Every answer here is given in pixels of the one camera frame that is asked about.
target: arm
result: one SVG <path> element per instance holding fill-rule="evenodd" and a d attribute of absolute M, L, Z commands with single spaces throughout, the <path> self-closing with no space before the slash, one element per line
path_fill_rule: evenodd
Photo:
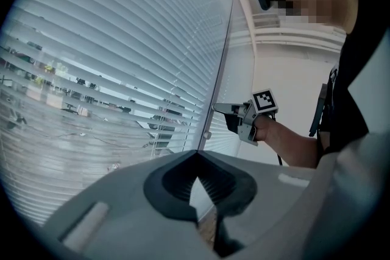
<path fill-rule="evenodd" d="M 315 168 L 317 166 L 317 139 L 306 138 L 267 116 L 254 122 L 256 140 L 264 141 L 290 166 Z"/>

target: black cable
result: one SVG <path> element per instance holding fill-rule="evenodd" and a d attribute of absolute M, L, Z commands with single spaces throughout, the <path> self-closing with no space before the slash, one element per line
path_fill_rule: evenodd
<path fill-rule="evenodd" d="M 272 114 L 272 115 L 271 115 L 271 118 L 272 118 L 272 120 L 276 121 L 275 114 Z M 282 165 L 283 165 L 282 159 L 280 158 L 279 154 L 277 154 L 277 155 L 278 155 L 279 165 L 282 166 Z"/>

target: black shirt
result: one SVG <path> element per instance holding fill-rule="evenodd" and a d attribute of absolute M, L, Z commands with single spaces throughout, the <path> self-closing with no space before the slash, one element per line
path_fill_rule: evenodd
<path fill-rule="evenodd" d="M 330 131 L 330 147 L 326 149 L 326 153 L 340 151 L 368 132 L 348 87 L 374 53 L 386 29 L 386 21 L 377 21 L 376 10 L 372 8 L 375 2 L 376 0 L 358 0 L 355 27 L 341 49 L 338 72 L 334 85 L 330 88 L 330 91 L 333 89 L 333 94 L 330 95 L 333 101 L 329 110 L 325 108 L 319 127 L 320 131 Z"/>

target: black strap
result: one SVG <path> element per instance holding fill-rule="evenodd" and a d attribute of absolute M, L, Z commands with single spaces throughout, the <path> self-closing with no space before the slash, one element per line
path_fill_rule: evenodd
<path fill-rule="evenodd" d="M 316 112 L 314 114 L 313 122 L 311 123 L 309 136 L 314 136 L 317 132 L 319 121 L 321 120 L 322 112 L 324 110 L 327 93 L 328 93 L 328 85 L 323 83 L 321 86 L 321 91 L 318 96 Z"/>

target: hand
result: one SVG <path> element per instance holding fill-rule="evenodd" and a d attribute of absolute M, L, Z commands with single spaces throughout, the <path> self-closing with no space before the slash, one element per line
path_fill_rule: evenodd
<path fill-rule="evenodd" d="M 256 141 L 265 141 L 267 138 L 269 124 L 272 122 L 272 119 L 266 115 L 257 116 L 253 125 L 256 127 Z"/>

